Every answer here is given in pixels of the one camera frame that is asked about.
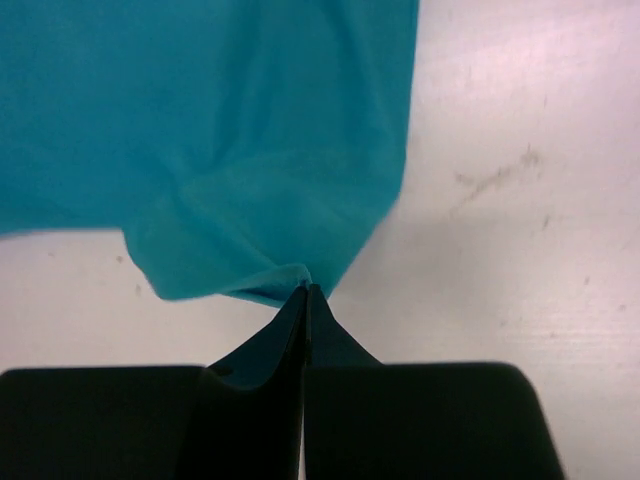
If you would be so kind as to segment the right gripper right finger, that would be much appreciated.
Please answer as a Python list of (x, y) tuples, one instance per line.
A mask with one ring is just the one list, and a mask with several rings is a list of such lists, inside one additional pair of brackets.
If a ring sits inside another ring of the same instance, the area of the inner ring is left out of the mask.
[(501, 362), (387, 365), (306, 305), (304, 451), (310, 479), (561, 479), (537, 393)]

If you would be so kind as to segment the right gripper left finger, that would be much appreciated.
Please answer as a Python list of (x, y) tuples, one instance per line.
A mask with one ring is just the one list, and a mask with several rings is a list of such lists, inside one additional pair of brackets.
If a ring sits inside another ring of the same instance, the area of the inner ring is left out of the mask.
[(5, 479), (294, 479), (306, 291), (209, 366), (14, 369)]

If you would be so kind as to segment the teal t shirt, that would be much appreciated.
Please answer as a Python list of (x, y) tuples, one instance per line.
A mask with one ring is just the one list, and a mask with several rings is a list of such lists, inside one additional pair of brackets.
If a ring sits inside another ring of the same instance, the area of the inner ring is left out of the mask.
[(165, 300), (332, 292), (403, 180), (415, 1), (5, 1), (1, 231), (117, 229)]

